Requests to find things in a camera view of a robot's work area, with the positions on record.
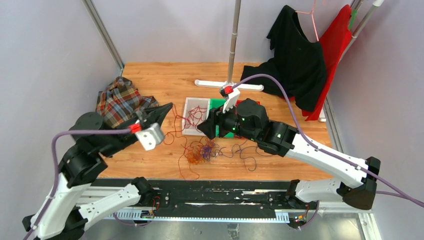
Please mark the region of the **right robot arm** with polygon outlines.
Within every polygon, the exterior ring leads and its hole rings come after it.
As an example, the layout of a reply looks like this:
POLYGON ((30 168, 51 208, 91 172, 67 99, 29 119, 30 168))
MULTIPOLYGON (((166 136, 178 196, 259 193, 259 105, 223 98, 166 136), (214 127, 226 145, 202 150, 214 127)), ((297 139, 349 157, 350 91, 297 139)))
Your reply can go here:
POLYGON ((346 155, 306 135, 296 127, 270 120, 266 108, 247 98, 235 108, 212 108, 197 129, 209 139, 228 133, 249 139, 265 153, 300 160, 332 175, 324 180, 291 180, 285 195, 294 209, 312 201, 342 201, 359 209, 370 210, 377 193, 377 175, 381 161, 346 155))

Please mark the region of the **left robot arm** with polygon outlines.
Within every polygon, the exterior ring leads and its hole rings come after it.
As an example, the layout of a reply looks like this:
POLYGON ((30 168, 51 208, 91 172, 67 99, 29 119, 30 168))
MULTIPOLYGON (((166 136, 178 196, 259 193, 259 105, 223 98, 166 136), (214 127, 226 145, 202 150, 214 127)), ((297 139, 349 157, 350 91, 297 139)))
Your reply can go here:
POLYGON ((107 168, 112 157, 134 143, 153 150, 165 138, 161 125, 172 103, 143 109, 112 128, 97 112, 81 115, 74 126, 51 141, 54 182, 37 213, 23 218, 25 238, 78 240, 97 222, 117 211, 139 205, 156 210, 160 195, 144 177, 94 202, 78 205, 82 194, 107 168))

